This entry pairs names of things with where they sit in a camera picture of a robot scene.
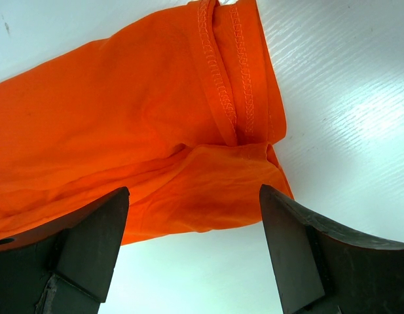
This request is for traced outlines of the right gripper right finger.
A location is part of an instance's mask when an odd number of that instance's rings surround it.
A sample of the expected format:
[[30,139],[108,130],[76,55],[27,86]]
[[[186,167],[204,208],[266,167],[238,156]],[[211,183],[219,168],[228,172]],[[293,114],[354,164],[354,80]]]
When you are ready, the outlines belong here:
[[404,313],[404,243],[316,213],[269,185],[259,201],[284,313]]

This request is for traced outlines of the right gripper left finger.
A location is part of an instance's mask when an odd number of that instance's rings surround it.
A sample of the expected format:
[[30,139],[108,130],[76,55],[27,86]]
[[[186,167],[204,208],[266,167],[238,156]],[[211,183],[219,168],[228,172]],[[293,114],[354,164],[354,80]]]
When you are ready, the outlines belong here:
[[116,189],[0,239],[0,313],[97,313],[107,299],[129,208]]

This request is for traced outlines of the orange t shirt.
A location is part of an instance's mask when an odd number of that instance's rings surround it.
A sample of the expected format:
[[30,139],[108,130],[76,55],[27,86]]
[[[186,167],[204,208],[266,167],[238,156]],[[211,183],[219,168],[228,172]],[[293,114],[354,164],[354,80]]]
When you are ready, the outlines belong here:
[[158,11],[0,83],[0,240],[120,187],[125,244],[255,224],[285,134],[255,1]]

